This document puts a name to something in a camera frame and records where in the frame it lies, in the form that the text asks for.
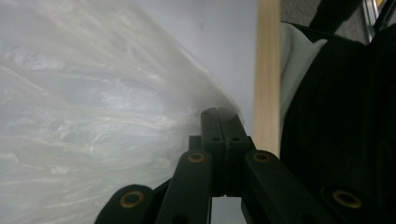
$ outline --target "plastic sheet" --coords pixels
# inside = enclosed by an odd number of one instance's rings
[[[0,1],[0,223],[93,223],[169,178],[199,114],[236,110],[123,1]]]

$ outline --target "clear plastic wrap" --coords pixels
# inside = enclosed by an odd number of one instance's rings
[[[135,6],[0,0],[0,223],[93,223],[169,178],[211,106],[237,110]]]

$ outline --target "wooden pole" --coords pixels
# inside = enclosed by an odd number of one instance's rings
[[[253,141],[279,157],[280,1],[258,4]]]

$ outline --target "wooden stick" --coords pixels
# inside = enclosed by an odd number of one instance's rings
[[[280,1],[259,0],[254,133],[257,148],[279,157]]]

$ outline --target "brass grommet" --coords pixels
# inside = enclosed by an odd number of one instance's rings
[[[345,207],[358,209],[361,208],[362,205],[362,202],[358,197],[344,190],[335,190],[332,193],[332,197],[335,199],[336,202],[340,203]]]
[[[142,192],[135,190],[122,195],[120,199],[120,205],[123,208],[134,208],[143,201],[145,201],[145,195]]]
[[[192,153],[188,157],[189,161],[192,161],[192,162],[201,162],[204,160],[204,158],[205,158],[204,154],[199,153],[199,152]]]
[[[271,160],[270,157],[263,152],[258,152],[254,154],[253,159],[258,162],[268,162]]]

